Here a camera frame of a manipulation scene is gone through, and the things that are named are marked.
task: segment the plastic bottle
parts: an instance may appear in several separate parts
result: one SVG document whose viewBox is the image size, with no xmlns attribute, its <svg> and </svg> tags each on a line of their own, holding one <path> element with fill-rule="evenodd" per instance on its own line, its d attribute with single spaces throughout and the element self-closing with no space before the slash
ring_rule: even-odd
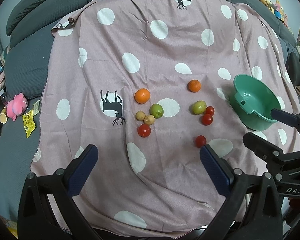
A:
<svg viewBox="0 0 300 240">
<path fill-rule="evenodd" d="M 7 106 L 7 104 L 9 103 L 9 101 L 11 101 L 10 96 L 3 89 L 0 91 L 0 96 L 1 96 L 2 103 L 5 106 Z"/>
</svg>

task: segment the white polka dot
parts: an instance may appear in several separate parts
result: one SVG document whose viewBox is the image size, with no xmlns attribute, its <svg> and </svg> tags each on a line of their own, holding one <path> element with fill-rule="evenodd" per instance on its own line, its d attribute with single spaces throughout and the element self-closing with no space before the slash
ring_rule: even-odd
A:
<svg viewBox="0 0 300 240">
<path fill-rule="evenodd" d="M 255 66 L 251 70 L 252 76 L 258 80 L 262 79 L 262 70 L 259 66 Z"/>
<path fill-rule="evenodd" d="M 79 158 L 79 156 L 83 153 L 84 149 L 80 146 L 79 150 L 77 150 L 74 158 Z"/>
<path fill-rule="evenodd" d="M 123 54 L 122 64 L 129 73 L 135 73 L 140 69 L 140 62 L 138 58 L 129 52 Z"/>
<path fill-rule="evenodd" d="M 218 75 L 219 77 L 226 79 L 226 80 L 230 80 L 231 79 L 231 74 L 229 73 L 229 71 L 225 68 L 220 68 L 218 70 Z"/>
<path fill-rule="evenodd" d="M 168 26 L 160 20 L 154 20 L 150 24 L 152 34 L 158 39 L 164 39 L 168 35 Z"/>
<path fill-rule="evenodd" d="M 35 154 L 33 161 L 36 163 L 38 160 L 40 160 L 40 158 L 41 158 L 41 150 L 40 150 L 40 148 L 38 148 L 37 153 Z"/>
<path fill-rule="evenodd" d="M 228 95 L 224 92 L 224 90 L 222 88 L 217 88 L 217 94 L 221 99 L 229 100 Z"/>
<path fill-rule="evenodd" d="M 233 143 L 227 139 L 213 139 L 208 144 L 220 158 L 226 156 L 233 149 Z"/>
<path fill-rule="evenodd" d="M 66 21 L 66 22 L 63 23 L 61 26 L 62 26 L 62 27 L 67 27 L 68 24 L 69 24 L 69 22 Z M 64 37 L 64 36 L 70 35 L 70 34 L 72 33 L 72 31 L 73 31 L 73 28 L 66 29 L 66 30 L 59 30 L 59 31 L 58 31 L 58 34 L 59 34 L 60 36 L 63 36 L 63 37 Z"/>
<path fill-rule="evenodd" d="M 239 49 L 240 49 L 240 42 L 236 38 L 234 38 L 233 50 L 238 51 Z"/>
<path fill-rule="evenodd" d="M 277 44 L 275 44 L 274 46 L 275 46 L 275 49 L 277 50 L 278 54 L 280 54 Z"/>
<path fill-rule="evenodd" d="M 161 99 L 158 104 L 163 108 L 163 116 L 173 117 L 179 113 L 180 106 L 176 100 L 171 98 Z"/>
<path fill-rule="evenodd" d="M 277 70 L 278 70 L 279 76 L 281 77 L 281 71 L 280 71 L 279 65 L 277 65 Z"/>
<path fill-rule="evenodd" d="M 258 136 L 261 137 L 262 139 L 267 140 L 267 137 L 266 137 L 266 135 L 265 135 L 263 132 L 257 132 L 257 131 L 254 131 L 253 133 L 254 133 L 255 135 L 258 135 Z"/>
<path fill-rule="evenodd" d="M 65 120 L 70 114 L 70 104 L 68 99 L 61 99 L 57 105 L 57 117 L 60 120 Z"/>
<path fill-rule="evenodd" d="M 284 110 L 286 108 L 286 105 L 284 104 L 284 101 L 281 97 L 277 96 L 277 99 L 280 103 L 281 109 Z"/>
<path fill-rule="evenodd" d="M 202 40 L 204 45 L 211 46 L 214 43 L 214 35 L 213 35 L 212 30 L 205 29 L 201 33 L 201 40 Z"/>
<path fill-rule="evenodd" d="M 259 36 L 258 43 L 262 49 L 268 48 L 268 41 L 266 40 L 266 38 Z"/>
<path fill-rule="evenodd" d="M 275 36 L 276 38 L 278 38 L 278 35 L 275 33 L 275 31 L 272 30 L 272 32 L 273 32 L 274 36 Z"/>
<path fill-rule="evenodd" d="M 110 25 L 114 21 L 114 12 L 109 8 L 103 8 L 97 12 L 97 19 L 103 25 Z"/>
<path fill-rule="evenodd" d="M 146 158 L 134 143 L 127 143 L 128 157 L 130 165 L 135 174 L 141 172 L 146 166 Z"/>
<path fill-rule="evenodd" d="M 78 63 L 80 67 L 83 67 L 83 64 L 86 62 L 88 57 L 87 51 L 84 48 L 79 48 L 79 58 Z"/>
<path fill-rule="evenodd" d="M 289 77 L 289 74 L 286 72 L 284 75 L 286 76 L 286 79 L 287 79 L 288 83 L 291 83 L 291 79 Z"/>
<path fill-rule="evenodd" d="M 244 10 L 239 9 L 237 14 L 241 20 L 243 20 L 243 21 L 248 20 L 248 15 Z"/>
<path fill-rule="evenodd" d="M 146 222 L 141 217 L 129 211 L 119 211 L 114 215 L 113 219 L 138 228 L 147 227 Z"/>
<path fill-rule="evenodd" d="M 108 100 L 109 102 L 115 102 L 115 98 L 114 98 L 114 93 L 108 93 Z M 121 105 L 122 105 L 122 109 L 123 109 L 123 100 L 122 100 L 122 97 L 118 95 L 117 93 L 117 102 L 120 102 L 120 100 L 118 99 L 118 97 L 121 99 Z M 102 95 L 102 98 L 104 100 L 106 100 L 106 91 L 103 91 L 103 95 Z M 101 110 L 103 110 L 103 101 L 100 100 L 100 108 Z M 106 116 L 109 116 L 109 117 L 116 117 L 116 113 L 118 113 L 117 111 L 114 111 L 114 110 L 104 110 L 103 113 L 106 115 Z"/>
<path fill-rule="evenodd" d="M 221 11 L 227 19 L 230 19 L 232 17 L 231 9 L 227 5 L 221 5 Z"/>
<path fill-rule="evenodd" d="M 191 69 L 184 63 L 178 63 L 174 69 L 180 74 L 192 74 Z"/>
<path fill-rule="evenodd" d="M 282 145 L 285 145 L 286 142 L 287 142 L 287 134 L 286 134 L 286 132 L 283 129 L 278 129 L 278 133 L 279 133 Z"/>
<path fill-rule="evenodd" d="M 182 4 L 183 4 L 184 6 L 188 6 L 188 5 L 191 4 L 191 1 L 188 1 L 188 0 L 183 0 L 182 2 L 183 2 Z"/>
</svg>

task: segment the orange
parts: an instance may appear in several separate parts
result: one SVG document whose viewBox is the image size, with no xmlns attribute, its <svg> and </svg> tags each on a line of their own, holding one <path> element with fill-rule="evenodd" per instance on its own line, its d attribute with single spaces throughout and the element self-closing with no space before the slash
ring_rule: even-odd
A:
<svg viewBox="0 0 300 240">
<path fill-rule="evenodd" d="M 191 92 L 198 92 L 200 89 L 201 89 L 201 83 L 194 79 L 194 80 L 191 80 L 189 83 L 188 83 L 188 89 L 191 91 Z"/>
<path fill-rule="evenodd" d="M 150 92 L 148 89 L 141 88 L 134 94 L 134 100 L 139 104 L 144 104 L 150 99 Z"/>
</svg>

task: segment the blue gripper pad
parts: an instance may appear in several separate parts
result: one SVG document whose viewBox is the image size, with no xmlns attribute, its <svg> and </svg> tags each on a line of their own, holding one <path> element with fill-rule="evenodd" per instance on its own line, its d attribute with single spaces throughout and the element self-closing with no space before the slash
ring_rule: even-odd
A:
<svg viewBox="0 0 300 240">
<path fill-rule="evenodd" d="M 209 145 L 203 146 L 200 149 L 200 160 L 209 174 L 210 179 L 218 193 L 227 197 L 230 195 L 230 185 L 232 182 L 221 168 L 217 158 L 218 161 L 222 161 Z"/>
<path fill-rule="evenodd" d="M 64 176 L 69 197 L 79 195 L 97 161 L 98 148 L 94 145 L 88 145 L 79 158 L 71 161 Z"/>
</svg>

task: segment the gray sofa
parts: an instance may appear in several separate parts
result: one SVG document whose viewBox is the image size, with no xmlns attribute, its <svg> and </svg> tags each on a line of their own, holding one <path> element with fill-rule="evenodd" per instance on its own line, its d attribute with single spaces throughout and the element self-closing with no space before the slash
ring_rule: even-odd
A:
<svg viewBox="0 0 300 240">
<path fill-rule="evenodd" d="M 11 51 L 5 63 L 6 89 L 11 97 L 23 92 L 30 106 L 40 99 L 47 79 L 47 68 L 53 37 L 50 30 L 58 19 L 83 7 L 91 0 L 22 0 L 10 16 L 7 34 L 11 34 Z M 280 37 L 284 59 L 298 55 L 292 34 L 259 0 L 227 0 L 246 3 L 257 11 Z M 299 80 L 300 63 L 290 65 L 289 75 Z M 25 137 L 22 118 L 8 120 L 0 136 L 0 215 L 16 220 L 21 190 L 39 143 L 37 128 Z"/>
</svg>

